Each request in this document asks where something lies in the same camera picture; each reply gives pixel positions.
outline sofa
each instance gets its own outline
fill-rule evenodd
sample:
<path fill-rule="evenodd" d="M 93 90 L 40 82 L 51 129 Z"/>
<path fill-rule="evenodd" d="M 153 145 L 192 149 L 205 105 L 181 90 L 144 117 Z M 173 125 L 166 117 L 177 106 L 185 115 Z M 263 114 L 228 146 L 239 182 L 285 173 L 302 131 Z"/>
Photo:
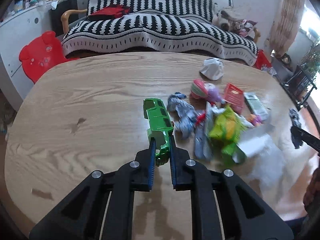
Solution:
<path fill-rule="evenodd" d="M 77 22 L 68 29 L 68 16 L 61 20 L 65 56 L 79 51 L 115 53 L 147 47 L 156 51 L 205 51 L 218 58 L 240 59 L 252 66 L 257 59 L 253 40 L 225 32 L 212 25 L 215 14 L 232 0 L 88 0 L 87 16 L 110 4 L 131 8 L 120 18 Z"/>

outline silver screw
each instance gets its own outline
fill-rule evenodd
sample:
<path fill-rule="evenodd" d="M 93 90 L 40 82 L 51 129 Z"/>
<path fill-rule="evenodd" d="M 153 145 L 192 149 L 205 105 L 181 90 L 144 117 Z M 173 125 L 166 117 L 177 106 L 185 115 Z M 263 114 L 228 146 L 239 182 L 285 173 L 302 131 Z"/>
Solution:
<path fill-rule="evenodd" d="M 94 177 L 95 179 L 100 178 L 101 177 L 101 171 L 94 171 L 91 176 Z"/>
<path fill-rule="evenodd" d="M 226 175 L 227 177 L 232 177 L 233 176 L 233 171 L 232 170 L 225 170 L 223 172 L 224 175 Z"/>
<path fill-rule="evenodd" d="M 189 160 L 186 160 L 186 165 L 188 165 L 188 166 L 195 166 L 195 165 L 196 165 L 196 162 L 195 162 L 194 160 L 189 159 Z"/>
<path fill-rule="evenodd" d="M 139 165 L 140 165 L 140 163 L 137 161 L 130 162 L 130 167 L 137 168 L 137 167 L 139 167 Z"/>

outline black and white blanket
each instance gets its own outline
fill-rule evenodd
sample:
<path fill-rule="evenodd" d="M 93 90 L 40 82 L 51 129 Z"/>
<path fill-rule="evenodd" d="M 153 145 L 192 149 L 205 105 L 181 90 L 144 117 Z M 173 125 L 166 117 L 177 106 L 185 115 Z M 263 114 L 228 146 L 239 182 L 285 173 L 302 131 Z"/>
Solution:
<path fill-rule="evenodd" d="M 205 50 L 224 59 L 242 59 L 252 66 L 257 58 L 253 41 L 211 24 L 216 10 L 232 0 L 89 0 L 88 14 L 123 4 L 133 14 L 105 21 L 81 21 L 62 41 L 64 54 L 76 50 L 121 52 L 134 47 L 157 51 Z"/>

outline curtain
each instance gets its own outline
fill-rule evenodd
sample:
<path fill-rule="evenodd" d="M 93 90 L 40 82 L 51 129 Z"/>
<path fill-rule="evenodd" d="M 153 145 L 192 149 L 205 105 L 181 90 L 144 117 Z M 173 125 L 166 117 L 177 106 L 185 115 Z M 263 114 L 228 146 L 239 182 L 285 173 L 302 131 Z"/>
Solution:
<path fill-rule="evenodd" d="M 273 22 L 270 47 L 276 56 L 283 56 L 293 43 L 302 20 L 305 0 L 283 0 L 280 14 Z"/>

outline red chair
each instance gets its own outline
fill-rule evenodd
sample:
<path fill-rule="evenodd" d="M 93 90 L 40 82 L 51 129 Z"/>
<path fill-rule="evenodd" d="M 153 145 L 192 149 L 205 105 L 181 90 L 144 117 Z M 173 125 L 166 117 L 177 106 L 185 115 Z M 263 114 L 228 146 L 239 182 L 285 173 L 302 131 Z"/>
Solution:
<path fill-rule="evenodd" d="M 19 54 L 23 71 L 34 83 L 50 68 L 75 59 L 64 57 L 61 42 L 53 31 L 47 31 L 35 38 L 24 46 Z"/>

